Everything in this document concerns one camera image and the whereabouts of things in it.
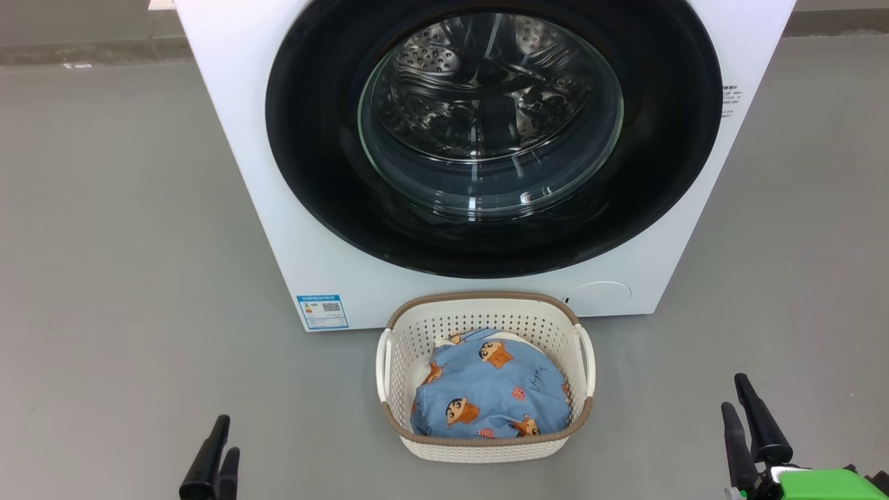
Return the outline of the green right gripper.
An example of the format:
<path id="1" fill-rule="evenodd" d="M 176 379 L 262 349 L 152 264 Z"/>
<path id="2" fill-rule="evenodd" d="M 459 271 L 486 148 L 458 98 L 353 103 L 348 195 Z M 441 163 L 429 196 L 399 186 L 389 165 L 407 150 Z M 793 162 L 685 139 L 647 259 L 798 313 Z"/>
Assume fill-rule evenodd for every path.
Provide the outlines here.
<path id="1" fill-rule="evenodd" d="M 809 469 L 790 463 L 793 449 L 774 415 L 746 374 L 736 374 L 736 392 L 744 408 L 751 443 L 730 402 L 721 404 L 725 456 L 731 486 L 727 499 L 886 499 L 887 474 L 860 475 L 853 465 Z M 778 465 L 759 472 L 755 463 Z"/>

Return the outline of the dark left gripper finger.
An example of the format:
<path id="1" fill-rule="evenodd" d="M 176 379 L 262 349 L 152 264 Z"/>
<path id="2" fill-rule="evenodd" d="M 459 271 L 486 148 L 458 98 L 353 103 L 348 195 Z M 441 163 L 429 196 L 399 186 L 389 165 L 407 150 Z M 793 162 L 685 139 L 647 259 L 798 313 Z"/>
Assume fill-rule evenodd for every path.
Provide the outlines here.
<path id="1" fill-rule="evenodd" d="M 216 499 L 220 461 L 229 436 L 231 418 L 219 415 L 181 482 L 180 499 Z"/>
<path id="2" fill-rule="evenodd" d="M 218 499 L 236 500 L 238 496 L 238 472 L 240 449 L 231 447 L 226 452 L 218 472 Z"/>

